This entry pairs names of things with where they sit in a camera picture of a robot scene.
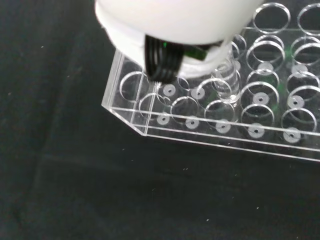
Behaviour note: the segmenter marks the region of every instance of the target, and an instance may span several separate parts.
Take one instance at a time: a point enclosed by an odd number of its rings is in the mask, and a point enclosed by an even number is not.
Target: clear test tube
[[[213,87],[221,100],[235,103],[239,99],[240,79],[232,50],[212,72],[212,77],[219,80],[213,82]]]

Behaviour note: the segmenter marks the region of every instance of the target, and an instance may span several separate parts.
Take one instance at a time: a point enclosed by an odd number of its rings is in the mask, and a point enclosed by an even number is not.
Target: black fabric background
[[[319,239],[318,163],[143,138],[101,107],[93,5],[0,2],[0,239]]]

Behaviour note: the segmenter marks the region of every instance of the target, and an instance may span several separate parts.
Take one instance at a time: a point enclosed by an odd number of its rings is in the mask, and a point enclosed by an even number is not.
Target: white circular spot
[[[265,130],[257,126],[262,126],[262,125],[260,123],[253,123],[248,128],[249,135],[254,139],[259,139],[265,134]]]
[[[236,68],[238,71],[240,71],[240,69],[241,69],[241,63],[240,63],[239,61],[235,61],[234,64],[235,64],[235,68]]]
[[[163,87],[163,94],[167,97],[172,97],[176,93],[176,87],[172,84],[167,84]]]
[[[267,71],[261,71],[259,74],[267,76],[273,74],[274,66],[272,66],[269,62],[263,62],[258,66],[258,70],[267,70]]]
[[[306,65],[297,64],[297,65],[293,65],[291,68],[292,74],[301,73],[301,74],[296,74],[295,75],[296,78],[303,78],[304,75],[302,73],[304,73],[304,72],[308,72],[308,68]]]
[[[305,106],[305,100],[298,95],[294,95],[288,98],[288,106],[291,109],[299,109]]]
[[[292,131],[298,131],[295,127],[289,127],[288,130]],[[283,132],[283,138],[290,144],[296,144],[301,139],[301,133],[299,132],[290,132],[290,131],[284,131]]]
[[[170,117],[168,115],[159,115],[156,121],[160,125],[167,125],[170,121]]]
[[[226,119],[221,119],[223,122],[217,122],[215,125],[215,129],[217,130],[218,133],[220,134],[226,134],[227,132],[230,131],[231,125]]]
[[[270,97],[265,92],[258,92],[253,96],[253,104],[267,105],[270,101]]]
[[[205,90],[203,88],[198,89],[195,87],[191,90],[191,97],[193,97],[196,100],[200,100],[205,96]]]
[[[185,125],[188,129],[194,130],[199,126],[200,122],[197,119],[186,119]]]

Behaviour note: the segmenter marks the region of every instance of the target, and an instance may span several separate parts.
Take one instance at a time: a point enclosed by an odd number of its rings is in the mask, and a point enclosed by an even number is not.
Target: white plastic device
[[[145,66],[145,36],[212,47],[205,60],[184,56],[183,78],[209,74],[226,57],[231,41],[263,0],[96,0],[95,13],[111,42],[128,58]]]

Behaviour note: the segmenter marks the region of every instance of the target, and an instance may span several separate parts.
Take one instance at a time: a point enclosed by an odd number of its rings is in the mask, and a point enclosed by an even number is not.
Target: clear acrylic tube rack
[[[320,161],[319,23],[320,2],[267,2],[211,75],[168,85],[116,51],[102,106],[142,136]]]

